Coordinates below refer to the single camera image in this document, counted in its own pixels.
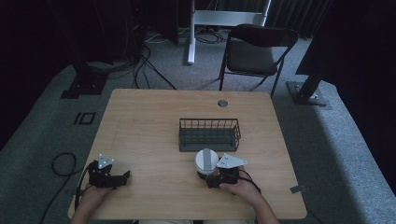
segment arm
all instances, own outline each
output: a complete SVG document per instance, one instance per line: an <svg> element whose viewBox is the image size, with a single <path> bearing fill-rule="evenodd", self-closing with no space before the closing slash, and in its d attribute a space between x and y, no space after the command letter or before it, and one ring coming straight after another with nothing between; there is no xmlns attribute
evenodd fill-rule
<svg viewBox="0 0 396 224"><path fill-rule="evenodd" d="M245 170L243 166L239 167L240 170ZM240 171L239 175L244 178L250 178L245 172ZM220 184L221 189L225 189L241 197L246 203L251 205L256 213L257 221L259 224L279 223L276 216L269 205L269 203L262 197L253 184L238 179L234 185Z"/></svg>
<svg viewBox="0 0 396 224"><path fill-rule="evenodd" d="M88 224L96 208L105 199L111 189L99 189L88 186L82 194L79 206L72 217L72 224Z"/></svg>

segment gray carpet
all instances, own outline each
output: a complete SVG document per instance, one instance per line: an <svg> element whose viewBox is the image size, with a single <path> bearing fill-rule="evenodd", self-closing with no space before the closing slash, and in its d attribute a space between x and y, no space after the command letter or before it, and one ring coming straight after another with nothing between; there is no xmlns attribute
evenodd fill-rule
<svg viewBox="0 0 396 224"><path fill-rule="evenodd" d="M224 43L197 42L195 64L186 65L187 39L177 46L169 41L147 43L149 61L180 90L216 91ZM352 117L340 100L336 88L321 82L318 90L330 107L295 105L287 81L304 81L295 76L309 39L300 39L286 59L273 98L276 113L290 153L291 162L309 210L301 220L282 223L396 223L396 199L381 175ZM102 63L92 63L105 67ZM112 73L102 95L82 95L75 100L60 99L75 76L72 66L65 68L48 85L29 116L0 153L0 223L39 223L52 197L66 177L51 170L56 155L72 152L81 169L104 114L112 90L131 88L130 71ZM137 83L142 89L171 89L152 69L141 69ZM225 91L270 91L272 79L257 87L255 77L227 76ZM78 113L96 116L91 125L75 124ZM56 169L70 173L73 161L62 156ZM49 208L44 223L68 223L67 209L79 174L73 175ZM94 221L93 223L130 223Z"/></svg>

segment black chair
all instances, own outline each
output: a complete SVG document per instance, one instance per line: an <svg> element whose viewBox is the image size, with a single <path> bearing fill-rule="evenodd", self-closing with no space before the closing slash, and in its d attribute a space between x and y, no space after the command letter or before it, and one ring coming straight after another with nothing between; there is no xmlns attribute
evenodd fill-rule
<svg viewBox="0 0 396 224"><path fill-rule="evenodd" d="M221 64L219 90L225 74L262 77L261 85L269 76L276 74L271 90L274 95L276 83L282 71L285 56L298 40L290 29L268 28L252 24L235 26L228 35ZM282 47L280 56L275 57L274 47Z"/></svg>

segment stand base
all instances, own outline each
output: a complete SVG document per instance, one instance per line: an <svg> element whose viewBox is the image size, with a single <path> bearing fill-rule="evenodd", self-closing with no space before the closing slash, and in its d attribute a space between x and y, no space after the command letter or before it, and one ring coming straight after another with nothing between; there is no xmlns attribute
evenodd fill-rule
<svg viewBox="0 0 396 224"><path fill-rule="evenodd" d="M327 101L323 100L323 97L319 89L317 89L309 99L304 99L299 97L298 93L300 91L300 88L303 86L303 84L304 84L303 82L294 82L294 81L286 82L286 85L288 86L288 89L291 94L291 98L293 99L293 102L296 105L318 105L323 109L327 109L327 110L332 109L330 104Z"/></svg>
<svg viewBox="0 0 396 224"><path fill-rule="evenodd" d="M75 77L69 90L62 93L61 99L77 99L80 95L100 95L106 85L108 73L97 75L90 86L81 86Z"/></svg>

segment metal wire basket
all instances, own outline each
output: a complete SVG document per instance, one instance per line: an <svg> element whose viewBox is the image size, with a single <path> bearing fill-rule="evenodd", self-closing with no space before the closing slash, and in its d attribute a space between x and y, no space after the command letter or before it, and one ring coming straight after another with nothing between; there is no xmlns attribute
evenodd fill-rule
<svg viewBox="0 0 396 224"><path fill-rule="evenodd" d="M179 150L236 151L241 133L238 119L180 119Z"/></svg>

